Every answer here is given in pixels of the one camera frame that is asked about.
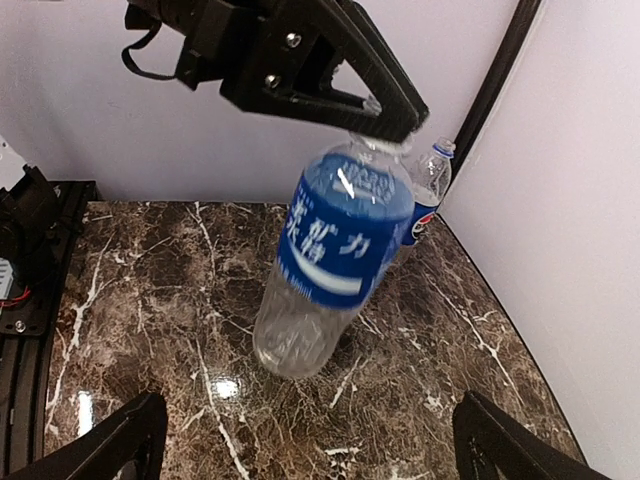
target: water bottle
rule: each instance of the water bottle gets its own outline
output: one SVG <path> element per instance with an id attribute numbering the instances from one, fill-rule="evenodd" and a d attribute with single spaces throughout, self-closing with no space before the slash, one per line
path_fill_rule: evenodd
<path id="1" fill-rule="evenodd" d="M 393 262 L 394 267 L 403 265 L 407 261 L 447 192 L 451 183 L 451 159 L 455 149 L 456 146 L 451 140 L 440 137 L 433 145 L 431 152 L 409 168 L 416 204 L 411 226 L 407 229 Z"/>
<path id="2" fill-rule="evenodd" d="M 268 370 L 320 371 L 379 285 L 414 209 L 407 148 L 353 135 L 304 170 L 253 331 Z"/>

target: brown marble surface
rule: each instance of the brown marble surface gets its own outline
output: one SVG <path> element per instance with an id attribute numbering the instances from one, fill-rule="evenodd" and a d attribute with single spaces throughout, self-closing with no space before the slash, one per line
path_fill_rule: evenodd
<path id="1" fill-rule="evenodd" d="M 559 409 L 445 225 L 388 274 L 317 376 L 258 365 L 251 330 L 285 216 L 269 205 L 95 203 L 67 279 L 47 452 L 145 390 L 164 479 L 454 479 L 467 389 L 579 458 Z"/>

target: screw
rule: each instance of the screw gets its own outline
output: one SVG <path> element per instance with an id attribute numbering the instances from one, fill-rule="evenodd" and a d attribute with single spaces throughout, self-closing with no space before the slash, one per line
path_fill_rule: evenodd
<path id="1" fill-rule="evenodd" d="M 264 84 L 267 86 L 267 88 L 273 90 L 274 88 L 277 88 L 278 85 L 280 85 L 281 81 L 282 78 L 278 75 L 267 75 L 264 79 Z"/>
<path id="2" fill-rule="evenodd" d="M 297 48 L 300 42 L 302 42 L 302 35 L 293 32 L 287 35 L 287 47 Z"/>

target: white wall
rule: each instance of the white wall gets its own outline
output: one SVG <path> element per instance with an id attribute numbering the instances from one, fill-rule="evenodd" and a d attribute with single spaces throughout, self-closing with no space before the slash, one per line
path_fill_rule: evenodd
<path id="1" fill-rule="evenodd" d="M 640 3 L 547 2 L 446 199 L 591 465 L 640 478 Z"/>
<path id="2" fill-rule="evenodd" d="M 431 108 L 418 147 L 455 135 L 516 0 L 361 3 Z M 124 30 L 125 9 L 125 0 L 0 2 L 0 131 L 50 178 L 93 178 L 119 199 L 288 200 L 309 159 L 344 138 L 241 114 L 217 84 L 191 93 L 133 76 L 120 51 L 141 34 Z M 165 28 L 136 58 L 171 73 L 181 44 Z"/>

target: red wire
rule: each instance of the red wire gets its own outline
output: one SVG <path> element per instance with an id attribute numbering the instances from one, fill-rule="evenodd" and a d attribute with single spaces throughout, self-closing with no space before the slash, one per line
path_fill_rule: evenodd
<path id="1" fill-rule="evenodd" d="M 31 295 L 31 289 L 27 286 L 24 288 L 24 292 L 19 297 L 11 298 L 9 300 L 0 301 L 0 308 L 11 308 L 25 301 Z"/>

